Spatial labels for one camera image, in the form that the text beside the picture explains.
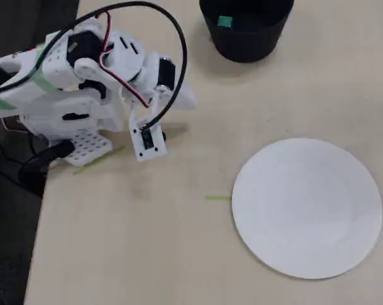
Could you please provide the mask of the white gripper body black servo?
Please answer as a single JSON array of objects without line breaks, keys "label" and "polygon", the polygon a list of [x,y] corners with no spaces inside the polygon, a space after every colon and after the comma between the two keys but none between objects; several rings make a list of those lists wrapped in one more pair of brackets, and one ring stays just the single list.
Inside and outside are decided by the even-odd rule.
[{"label": "white gripper body black servo", "polygon": [[176,65],[168,57],[158,53],[146,56],[136,78],[136,90],[141,96],[158,93],[171,96],[176,85]]}]

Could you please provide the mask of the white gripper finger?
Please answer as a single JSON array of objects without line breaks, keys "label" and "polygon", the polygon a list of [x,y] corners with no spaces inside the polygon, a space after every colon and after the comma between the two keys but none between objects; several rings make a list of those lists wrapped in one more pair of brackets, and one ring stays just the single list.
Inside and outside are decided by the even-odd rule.
[{"label": "white gripper finger", "polygon": [[184,111],[195,110],[197,108],[197,100],[194,92],[188,86],[182,85],[172,107]]}]

